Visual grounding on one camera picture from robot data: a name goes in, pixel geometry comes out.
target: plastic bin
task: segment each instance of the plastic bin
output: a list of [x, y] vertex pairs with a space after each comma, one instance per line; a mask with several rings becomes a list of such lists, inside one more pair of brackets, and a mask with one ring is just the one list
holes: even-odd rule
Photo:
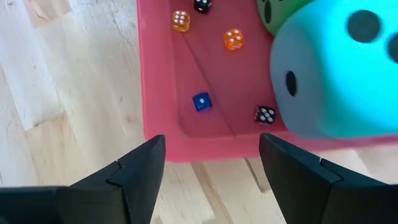
[[[193, 0], [138, 0], [144, 132], [166, 135], [167, 159], [191, 162], [258, 156], [260, 133], [272, 133], [307, 150], [396, 142], [397, 137], [355, 141], [309, 141], [290, 134], [277, 114], [273, 125], [257, 124], [258, 105], [276, 109], [269, 78], [272, 36], [255, 1], [214, 1], [207, 15]], [[191, 15], [186, 33], [171, 28], [175, 10]], [[223, 33], [241, 29], [246, 40], [230, 52]], [[207, 91], [213, 108], [198, 113], [192, 96]]]

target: die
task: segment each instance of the die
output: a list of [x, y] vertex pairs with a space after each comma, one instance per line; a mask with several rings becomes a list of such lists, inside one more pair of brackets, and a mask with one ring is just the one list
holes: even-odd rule
[[254, 120], [258, 123], [272, 124], [275, 122], [276, 113], [274, 108], [268, 106], [258, 106]]
[[175, 11], [172, 18], [172, 27], [179, 32], [186, 32], [189, 30], [191, 17], [185, 11]]
[[195, 105], [197, 111], [203, 111], [213, 106], [208, 93], [199, 93], [195, 95], [193, 97], [193, 104]]
[[267, 30], [276, 35], [294, 12], [313, 0], [257, 0], [257, 8]]
[[193, 7], [196, 11], [206, 14], [211, 7], [212, 1], [211, 0], [194, 0]]
[[396, 0], [316, 0], [287, 20], [272, 46], [271, 80], [292, 133], [398, 134], [396, 12]]
[[236, 50], [243, 46], [244, 39], [242, 32], [237, 29], [230, 29], [224, 33], [224, 43], [228, 50]]

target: small die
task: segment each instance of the small die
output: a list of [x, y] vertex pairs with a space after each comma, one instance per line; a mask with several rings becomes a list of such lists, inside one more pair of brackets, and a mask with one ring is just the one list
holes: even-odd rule
[[258, 106], [254, 119], [258, 123], [272, 124], [275, 121], [276, 113], [268, 106]]
[[193, 97], [193, 103], [195, 104], [195, 108], [197, 111], [202, 111], [207, 108], [211, 108], [211, 100], [208, 93], [199, 93]]
[[179, 32], [186, 32], [189, 30], [191, 24], [191, 17], [185, 11], [175, 11], [172, 18], [172, 27]]
[[194, 0], [193, 7], [196, 11], [206, 14], [211, 7], [211, 0]]
[[236, 50], [241, 48], [244, 44], [242, 32], [236, 28], [225, 32], [224, 43], [228, 50]]

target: pink tray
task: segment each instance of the pink tray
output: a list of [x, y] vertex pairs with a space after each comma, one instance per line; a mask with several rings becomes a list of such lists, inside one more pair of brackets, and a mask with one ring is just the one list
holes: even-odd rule
[[[307, 150], [336, 149], [382, 142], [308, 141], [290, 134], [279, 113], [271, 125], [254, 122], [257, 105], [277, 110], [269, 77], [272, 36], [255, 1], [214, 0], [207, 15], [193, 0], [138, 0], [144, 132], [147, 139], [165, 134], [167, 159], [191, 162], [258, 156], [260, 133], [273, 133]], [[175, 10], [188, 11], [191, 27], [175, 32]], [[225, 49], [223, 32], [241, 29], [242, 49]], [[192, 96], [207, 91], [213, 108], [196, 112]]]

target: orange die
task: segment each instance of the orange die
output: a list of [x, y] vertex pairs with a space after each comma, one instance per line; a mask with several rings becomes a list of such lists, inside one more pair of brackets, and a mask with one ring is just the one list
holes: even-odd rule
[[191, 23], [190, 15], [185, 11], [175, 11], [172, 18], [172, 27], [179, 32], [189, 30]]
[[244, 44], [242, 32], [236, 28], [225, 32], [224, 43], [228, 50], [240, 49]]

